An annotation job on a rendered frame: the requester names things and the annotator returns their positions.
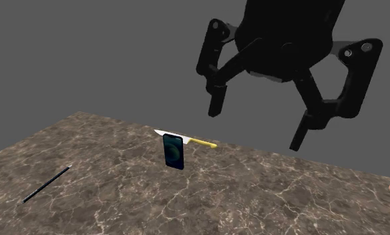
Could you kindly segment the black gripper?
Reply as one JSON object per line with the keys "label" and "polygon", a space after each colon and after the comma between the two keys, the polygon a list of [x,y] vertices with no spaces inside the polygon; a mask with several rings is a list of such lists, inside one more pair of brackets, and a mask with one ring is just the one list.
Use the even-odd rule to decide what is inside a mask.
{"label": "black gripper", "polygon": [[[212,19],[196,65],[196,73],[206,78],[206,91],[211,95],[208,115],[221,114],[227,83],[243,71],[283,82],[290,79],[289,72],[309,69],[331,52],[348,69],[341,94],[336,99],[323,99],[311,72],[297,73],[293,81],[306,110],[290,149],[299,150],[307,132],[325,129],[331,118],[355,118],[383,42],[368,38],[333,43],[333,29],[344,3],[345,0],[246,0],[238,27]],[[259,40],[258,47],[252,50],[246,64],[242,50],[255,39]],[[218,67],[223,47],[234,40],[239,52]]]}

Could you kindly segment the dark blue smartphone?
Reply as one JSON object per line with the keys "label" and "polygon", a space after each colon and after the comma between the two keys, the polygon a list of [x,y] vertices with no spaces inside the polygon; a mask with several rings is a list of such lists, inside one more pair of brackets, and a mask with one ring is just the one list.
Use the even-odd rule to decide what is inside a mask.
{"label": "dark blue smartphone", "polygon": [[164,134],[163,146],[165,163],[171,168],[184,169],[183,139],[171,134]]}

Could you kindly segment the black pen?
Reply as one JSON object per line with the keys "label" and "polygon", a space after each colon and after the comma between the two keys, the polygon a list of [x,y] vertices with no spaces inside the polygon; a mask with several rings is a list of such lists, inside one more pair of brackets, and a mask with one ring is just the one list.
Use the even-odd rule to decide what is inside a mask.
{"label": "black pen", "polygon": [[68,165],[66,168],[64,168],[62,171],[60,171],[58,174],[56,174],[54,177],[52,177],[50,180],[48,180],[46,183],[44,183],[38,189],[34,190],[28,196],[24,197],[24,199],[22,199],[22,201],[20,201],[20,203],[18,203],[17,206],[20,206],[20,205],[25,204],[26,202],[28,202],[37,193],[42,191],[44,188],[46,188],[48,185],[50,185],[52,182],[54,182],[56,179],[58,179],[60,176],[62,176],[64,173],[66,173],[70,168],[72,168],[72,166],[73,166],[72,164]]}

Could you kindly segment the yellow-handled kitchen knife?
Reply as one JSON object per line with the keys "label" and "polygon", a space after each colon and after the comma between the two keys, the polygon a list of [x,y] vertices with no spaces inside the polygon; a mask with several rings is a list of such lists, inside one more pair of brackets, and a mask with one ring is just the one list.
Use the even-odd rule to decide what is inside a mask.
{"label": "yellow-handled kitchen knife", "polygon": [[188,144],[188,143],[190,143],[190,142],[194,142],[194,143],[201,144],[201,145],[204,145],[204,146],[209,146],[209,147],[212,148],[212,149],[218,147],[216,144],[213,144],[213,143],[211,143],[211,142],[205,142],[205,141],[198,140],[198,139],[195,139],[195,138],[190,138],[190,137],[188,137],[188,136],[183,136],[183,135],[180,135],[180,134],[175,134],[175,133],[172,133],[172,132],[166,132],[166,131],[162,131],[162,130],[154,130],[154,131],[155,131],[157,134],[161,135],[161,136],[163,136],[163,135],[165,135],[165,134],[169,134],[169,135],[172,135],[172,136],[181,137],[184,144]]}

